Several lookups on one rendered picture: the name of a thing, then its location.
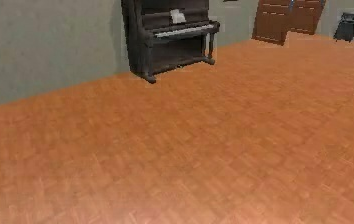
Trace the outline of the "dark brown upright piano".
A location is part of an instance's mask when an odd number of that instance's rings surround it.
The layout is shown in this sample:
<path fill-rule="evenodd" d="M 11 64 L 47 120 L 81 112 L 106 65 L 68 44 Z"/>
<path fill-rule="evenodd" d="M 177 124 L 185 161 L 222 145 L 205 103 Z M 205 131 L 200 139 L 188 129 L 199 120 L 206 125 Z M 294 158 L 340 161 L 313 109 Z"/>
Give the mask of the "dark brown upright piano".
<path fill-rule="evenodd" d="M 209 18 L 209 0 L 121 0 L 130 71 L 150 83 L 160 73 L 205 62 L 213 65 L 220 23 Z M 185 23 L 173 24 L 179 9 Z"/>

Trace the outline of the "white sheet music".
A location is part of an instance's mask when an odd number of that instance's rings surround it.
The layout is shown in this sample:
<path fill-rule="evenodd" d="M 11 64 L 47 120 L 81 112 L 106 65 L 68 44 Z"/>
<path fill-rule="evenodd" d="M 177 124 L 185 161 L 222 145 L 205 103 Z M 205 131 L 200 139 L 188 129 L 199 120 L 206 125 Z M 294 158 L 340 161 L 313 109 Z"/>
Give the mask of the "white sheet music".
<path fill-rule="evenodd" d="M 170 11 L 170 16 L 173 24 L 185 23 L 185 15 L 179 9 L 173 9 Z"/>

